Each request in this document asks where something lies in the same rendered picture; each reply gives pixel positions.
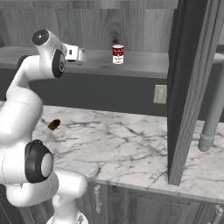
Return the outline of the grey wooden cabinet door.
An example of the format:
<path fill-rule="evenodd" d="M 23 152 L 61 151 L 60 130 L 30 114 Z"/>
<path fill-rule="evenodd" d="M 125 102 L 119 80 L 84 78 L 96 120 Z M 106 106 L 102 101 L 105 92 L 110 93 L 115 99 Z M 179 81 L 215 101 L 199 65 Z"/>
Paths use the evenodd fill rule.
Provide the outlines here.
<path fill-rule="evenodd" d="M 168 183 L 179 185 L 224 23 L 224 0 L 179 0 L 167 76 Z"/>

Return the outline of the white wall outlet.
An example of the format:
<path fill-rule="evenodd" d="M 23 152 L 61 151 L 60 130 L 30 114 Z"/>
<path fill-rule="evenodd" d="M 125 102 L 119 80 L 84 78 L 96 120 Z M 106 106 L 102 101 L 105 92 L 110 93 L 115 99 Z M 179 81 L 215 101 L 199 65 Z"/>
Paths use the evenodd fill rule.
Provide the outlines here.
<path fill-rule="evenodd" d="M 166 104 L 167 98 L 167 86 L 166 85 L 156 85 L 154 91 L 154 103 Z"/>

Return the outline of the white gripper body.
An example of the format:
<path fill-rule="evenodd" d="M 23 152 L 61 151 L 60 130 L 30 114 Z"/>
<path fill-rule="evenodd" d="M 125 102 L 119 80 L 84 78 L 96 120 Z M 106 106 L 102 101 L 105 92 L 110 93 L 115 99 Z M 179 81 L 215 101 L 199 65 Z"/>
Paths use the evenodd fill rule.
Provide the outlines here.
<path fill-rule="evenodd" d="M 83 48 L 78 49 L 78 55 L 77 55 L 77 60 L 76 62 L 79 65 L 83 65 L 87 63 L 87 55 L 85 54 L 85 51 Z"/>

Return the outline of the red and white can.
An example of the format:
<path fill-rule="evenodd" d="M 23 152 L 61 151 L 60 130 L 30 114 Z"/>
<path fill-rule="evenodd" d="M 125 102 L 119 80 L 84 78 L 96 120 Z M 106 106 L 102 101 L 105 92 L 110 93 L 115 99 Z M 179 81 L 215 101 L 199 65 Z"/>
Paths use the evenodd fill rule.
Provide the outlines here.
<path fill-rule="evenodd" d="M 113 63 L 120 65 L 123 63 L 123 46 L 122 45 L 114 45 L 112 47 L 113 52 Z"/>

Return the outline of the brown can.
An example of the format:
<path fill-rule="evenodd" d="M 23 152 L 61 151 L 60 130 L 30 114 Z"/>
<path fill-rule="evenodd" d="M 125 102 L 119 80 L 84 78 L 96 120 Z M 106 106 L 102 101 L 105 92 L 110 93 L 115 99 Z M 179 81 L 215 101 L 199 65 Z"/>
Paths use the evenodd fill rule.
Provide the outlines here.
<path fill-rule="evenodd" d="M 55 119 L 48 125 L 48 129 L 55 130 L 59 125 L 60 125 L 60 119 Z"/>

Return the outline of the dark base cabinet door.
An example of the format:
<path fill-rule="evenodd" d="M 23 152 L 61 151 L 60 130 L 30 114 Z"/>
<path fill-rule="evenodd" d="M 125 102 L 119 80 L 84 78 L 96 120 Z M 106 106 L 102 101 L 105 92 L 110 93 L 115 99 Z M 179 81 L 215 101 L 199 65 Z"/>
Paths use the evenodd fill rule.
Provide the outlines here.
<path fill-rule="evenodd" d="M 119 186 L 108 187 L 109 224 L 196 224 L 198 201 Z"/>
<path fill-rule="evenodd" d="M 214 207 L 216 205 L 220 205 L 224 209 L 224 205 L 222 205 L 222 204 L 210 203 L 206 210 L 205 216 L 204 216 L 201 224 L 211 224 L 211 222 L 215 216 L 215 208 Z M 221 216 L 218 224 L 224 224 L 224 214 Z"/>
<path fill-rule="evenodd" d="M 95 210 L 95 186 L 100 185 L 101 212 Z M 109 224 L 108 186 L 104 184 L 88 182 L 87 191 L 83 197 L 77 199 L 79 209 L 87 217 L 89 224 Z"/>

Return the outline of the grey wooden wall cabinet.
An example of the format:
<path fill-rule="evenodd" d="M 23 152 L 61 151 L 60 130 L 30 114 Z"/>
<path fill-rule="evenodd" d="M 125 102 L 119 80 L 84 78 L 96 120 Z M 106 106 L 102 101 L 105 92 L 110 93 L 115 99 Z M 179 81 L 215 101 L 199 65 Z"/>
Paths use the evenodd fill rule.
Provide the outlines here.
<path fill-rule="evenodd" d="M 34 54 L 32 34 L 46 28 L 85 49 L 87 64 L 69 62 L 78 74 L 165 77 L 174 11 L 179 0 L 0 0 L 0 64 L 14 67 Z M 123 63 L 112 47 L 123 46 Z"/>

